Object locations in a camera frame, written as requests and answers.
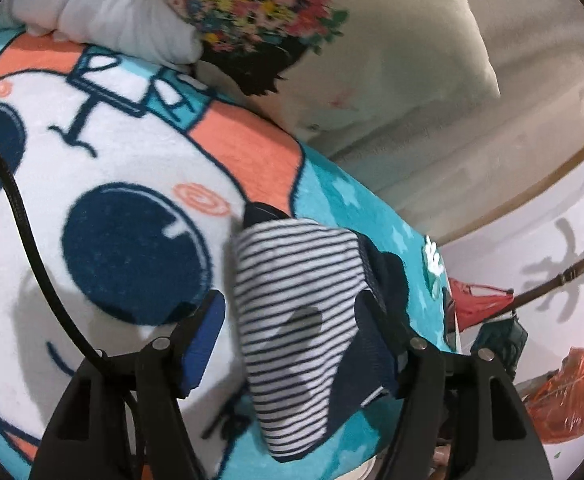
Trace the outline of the beige floral pillow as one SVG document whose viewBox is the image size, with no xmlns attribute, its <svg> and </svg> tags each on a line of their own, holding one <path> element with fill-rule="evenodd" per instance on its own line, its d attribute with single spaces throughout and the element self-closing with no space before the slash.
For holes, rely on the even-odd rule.
<svg viewBox="0 0 584 480">
<path fill-rule="evenodd" d="M 166 1 L 201 36 L 198 77 L 298 136 L 499 93 L 468 0 Z"/>
</svg>

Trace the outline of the dark wooden coat rack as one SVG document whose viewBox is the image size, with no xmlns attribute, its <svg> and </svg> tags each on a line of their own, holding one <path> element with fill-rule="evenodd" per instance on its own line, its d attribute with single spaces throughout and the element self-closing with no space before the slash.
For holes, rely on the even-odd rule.
<svg viewBox="0 0 584 480">
<path fill-rule="evenodd" d="M 512 303 L 509 306 L 510 311 L 522 308 L 526 304 L 553 292 L 554 290 L 563 287 L 566 284 L 575 281 L 584 275 L 584 256 L 577 259 L 572 266 L 567 266 L 560 273 L 558 273 L 554 278 L 543 282 L 540 285 L 532 288 L 528 292 L 524 292 L 521 295 L 515 296 Z"/>
</svg>

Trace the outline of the navy striped child pants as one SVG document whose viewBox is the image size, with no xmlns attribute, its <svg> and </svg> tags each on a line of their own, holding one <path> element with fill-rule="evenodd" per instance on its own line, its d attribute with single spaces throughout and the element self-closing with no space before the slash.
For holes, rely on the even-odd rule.
<svg viewBox="0 0 584 480">
<path fill-rule="evenodd" d="M 399 256 L 348 229 L 245 207 L 234 305 L 254 410 L 278 462 L 300 460 L 381 393 L 397 392 L 391 352 L 355 310 L 364 290 L 408 322 Z"/>
</svg>

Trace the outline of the green hanging bag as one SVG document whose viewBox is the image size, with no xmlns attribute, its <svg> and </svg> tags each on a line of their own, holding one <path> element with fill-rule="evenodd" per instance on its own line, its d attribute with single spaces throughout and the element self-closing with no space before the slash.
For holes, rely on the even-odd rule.
<svg viewBox="0 0 584 480">
<path fill-rule="evenodd" d="M 528 333 L 516 316 L 484 323 L 472 344 L 471 353 L 478 356 L 481 351 L 490 350 L 498 357 L 508 376 L 514 379 L 527 338 Z"/>
</svg>

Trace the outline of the orange plastic bag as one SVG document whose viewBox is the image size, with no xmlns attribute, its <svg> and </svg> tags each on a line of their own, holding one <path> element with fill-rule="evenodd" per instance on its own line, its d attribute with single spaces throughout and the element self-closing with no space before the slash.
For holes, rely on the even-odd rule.
<svg viewBox="0 0 584 480">
<path fill-rule="evenodd" d="M 524 399 L 543 444 L 584 436 L 584 348 L 571 348 L 560 370 Z"/>
</svg>

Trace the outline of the white plush pillow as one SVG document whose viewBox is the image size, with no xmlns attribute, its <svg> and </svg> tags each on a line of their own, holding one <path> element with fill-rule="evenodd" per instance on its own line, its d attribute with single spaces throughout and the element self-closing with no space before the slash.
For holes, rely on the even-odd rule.
<svg viewBox="0 0 584 480">
<path fill-rule="evenodd" d="M 165 0 L 4 0 L 10 18 L 42 32 L 152 63 L 189 65 L 203 53 L 196 28 Z"/>
</svg>

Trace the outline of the turquoise cartoon star blanket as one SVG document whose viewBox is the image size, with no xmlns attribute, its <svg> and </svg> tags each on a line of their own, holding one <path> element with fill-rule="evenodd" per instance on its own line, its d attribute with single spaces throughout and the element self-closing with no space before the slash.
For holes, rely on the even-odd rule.
<svg viewBox="0 0 584 480">
<path fill-rule="evenodd" d="M 94 46 L 0 30 L 0 154 L 13 172 L 53 286 L 89 341 L 135 352 L 216 288 L 226 298 L 194 344 L 178 401 L 214 479 L 365 479 L 400 404 L 362 409 L 317 451 L 268 456 L 251 400 L 215 415 L 243 386 L 234 241 L 244 206 L 367 235 L 405 263 L 411 324 L 444 344 L 423 246 L 380 198 L 292 136 L 170 68 Z M 0 184 L 0 464 L 27 479 L 39 441 L 83 357 L 38 288 Z"/>
</svg>

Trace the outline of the beige curtain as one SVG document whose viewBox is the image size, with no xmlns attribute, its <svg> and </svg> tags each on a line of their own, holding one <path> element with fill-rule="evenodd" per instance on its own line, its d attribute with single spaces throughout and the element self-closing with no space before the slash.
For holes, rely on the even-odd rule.
<svg viewBox="0 0 584 480">
<path fill-rule="evenodd" d="M 469 0 L 500 95 L 414 110 L 329 157 L 441 243 L 522 206 L 584 159 L 582 0 Z"/>
</svg>

